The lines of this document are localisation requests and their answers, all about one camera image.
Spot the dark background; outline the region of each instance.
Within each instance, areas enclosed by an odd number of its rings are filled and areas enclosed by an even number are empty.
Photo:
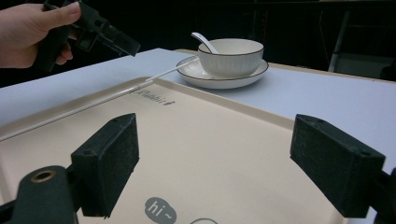
[[[263,58],[267,62],[327,71],[344,14],[350,11],[341,51],[396,58],[395,4],[253,0],[85,3],[139,42],[140,52],[156,48],[197,49],[200,43],[191,32],[199,32],[207,39],[253,39],[264,44]],[[66,65],[55,65],[50,73],[35,68],[0,69],[0,87],[124,56],[101,42],[96,42],[89,52],[74,47],[73,40],[70,43],[74,59]]]

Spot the bowl rim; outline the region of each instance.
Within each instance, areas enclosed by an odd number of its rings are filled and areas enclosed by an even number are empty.
[[[244,38],[220,38],[220,39],[210,40],[209,42],[220,41],[220,40],[243,40],[243,41],[247,41],[247,42],[254,42],[254,43],[260,44],[261,47],[258,50],[251,51],[251,52],[248,52],[248,53],[224,54],[224,53],[212,53],[209,50],[201,49],[201,47],[205,46],[205,44],[201,43],[200,45],[198,45],[198,52],[206,53],[206,54],[209,54],[209,55],[219,55],[219,56],[241,56],[241,55],[255,54],[255,53],[258,53],[260,51],[264,51],[264,44],[263,43],[261,43],[259,41],[251,40],[251,39],[244,39]]]

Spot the screw hole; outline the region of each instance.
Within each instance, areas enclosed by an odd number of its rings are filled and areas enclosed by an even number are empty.
[[[47,181],[55,176],[56,172],[53,170],[42,171],[36,175],[34,175],[31,179],[33,183],[41,183]]]

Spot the tray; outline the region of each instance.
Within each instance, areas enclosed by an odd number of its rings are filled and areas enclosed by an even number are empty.
[[[164,80],[86,106],[145,79],[1,127],[0,137],[22,130],[0,142],[3,200],[33,170],[70,165],[109,120],[136,113],[139,163],[111,217],[78,211],[80,223],[347,223],[290,159],[293,120]]]

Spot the black 3d-printed part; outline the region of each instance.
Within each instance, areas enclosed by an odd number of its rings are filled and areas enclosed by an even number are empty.
[[[62,166],[35,170],[21,180],[11,223],[78,223]]]
[[[366,217],[384,155],[325,120],[297,115],[290,157],[344,217]]]
[[[110,217],[124,186],[139,161],[135,114],[109,121],[72,153],[76,178],[82,179],[80,194],[86,217]]]

